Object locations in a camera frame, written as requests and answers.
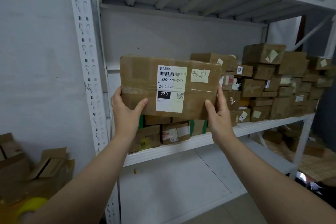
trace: person's right hand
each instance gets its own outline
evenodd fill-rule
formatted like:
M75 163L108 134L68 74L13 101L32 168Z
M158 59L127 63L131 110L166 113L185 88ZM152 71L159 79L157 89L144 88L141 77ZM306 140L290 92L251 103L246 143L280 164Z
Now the person's right hand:
M219 144L223 140L235 138L236 136L231 124L230 111L220 85L217 90L218 112L216 112L215 107L210 100L205 101L205 107L208 111L209 128L211 129L214 143Z

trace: shelving unit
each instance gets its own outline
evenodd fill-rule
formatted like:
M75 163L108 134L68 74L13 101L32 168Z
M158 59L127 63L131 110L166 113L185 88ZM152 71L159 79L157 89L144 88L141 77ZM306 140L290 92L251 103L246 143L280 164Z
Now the shelving unit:
M192 52L219 52L241 60L245 45L266 42L271 22L312 10L336 14L336 0L72 0L72 5L96 154L114 133L104 94L110 98L120 85L120 56L188 60ZM325 57L335 50L335 17L332 21ZM313 118L248 122L234 132L266 162L293 176ZM304 127L293 163L247 137L299 120ZM120 213L123 224L182 223L244 193L225 155L206 133L128 155L105 213L112 224L121 223Z

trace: person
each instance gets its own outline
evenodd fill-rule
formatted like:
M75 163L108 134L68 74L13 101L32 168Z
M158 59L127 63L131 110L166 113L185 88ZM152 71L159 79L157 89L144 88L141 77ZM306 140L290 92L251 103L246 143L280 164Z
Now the person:
M115 120L115 135L111 142L78 176L32 214L26 224L99 222L137 132L141 112L148 102L143 99L130 110L120 95L119 87L111 98ZM335 223L335 209L239 141L233 132L220 86L217 111L209 100L205 101L205 106L214 143L226 155L268 223Z

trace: floor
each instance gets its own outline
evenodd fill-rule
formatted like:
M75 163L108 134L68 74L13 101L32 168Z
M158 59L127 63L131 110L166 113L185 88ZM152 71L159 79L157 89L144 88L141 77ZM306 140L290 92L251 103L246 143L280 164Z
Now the floor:
M218 206L184 224L267 224L249 194Z

